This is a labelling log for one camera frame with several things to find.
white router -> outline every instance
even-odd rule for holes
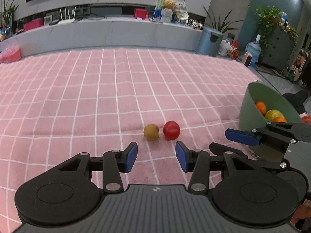
[[[75,11],[73,13],[73,18],[70,18],[70,13],[69,13],[69,8],[65,9],[65,19],[63,20],[63,14],[62,14],[62,10],[60,9],[60,16],[61,16],[61,21],[58,22],[58,24],[67,24],[67,23],[73,23],[76,19],[76,7],[75,7]]]

fruit bowl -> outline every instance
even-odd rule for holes
[[[267,110],[276,109],[282,112],[288,123],[302,123],[294,107],[277,91],[264,85],[262,82],[248,84],[240,109],[239,128],[242,131],[265,127],[267,119],[260,113],[255,102],[262,101]],[[265,145],[251,147],[264,160],[279,162],[283,155]]]

gray cabinet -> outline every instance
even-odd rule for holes
[[[281,72],[293,51],[295,42],[280,27],[275,27],[269,38],[269,42],[270,45],[264,51],[265,55],[262,63],[266,63]]]

pink box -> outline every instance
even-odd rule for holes
[[[12,63],[21,59],[21,50],[19,46],[12,46],[0,53],[0,63]]]
[[[38,19],[30,21],[29,23],[24,24],[24,31],[36,29],[43,25],[44,25],[43,18],[38,18]]]

red ball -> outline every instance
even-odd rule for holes
[[[167,140],[175,140],[180,135],[180,127],[178,123],[174,121],[168,121],[163,126],[163,133]]]

